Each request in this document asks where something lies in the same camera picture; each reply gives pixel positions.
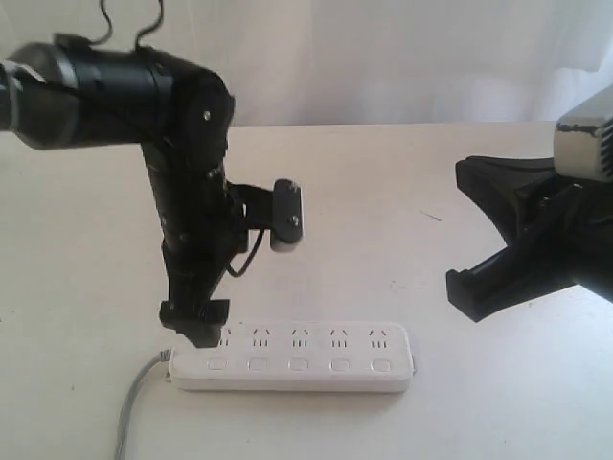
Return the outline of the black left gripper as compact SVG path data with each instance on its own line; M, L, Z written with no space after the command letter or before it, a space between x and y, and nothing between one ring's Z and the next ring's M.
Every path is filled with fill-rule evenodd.
M229 316L230 301L213 297L227 265L245 248L242 205L219 164L211 170L187 166L151 143L143 145L157 214L168 298L162 325L196 348L214 348Z

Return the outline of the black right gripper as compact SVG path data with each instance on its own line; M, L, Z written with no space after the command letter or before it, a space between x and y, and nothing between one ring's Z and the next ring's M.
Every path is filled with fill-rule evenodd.
M612 186L559 176L551 158L469 156L457 188L507 244L445 275L448 301L474 322L573 286L612 298Z

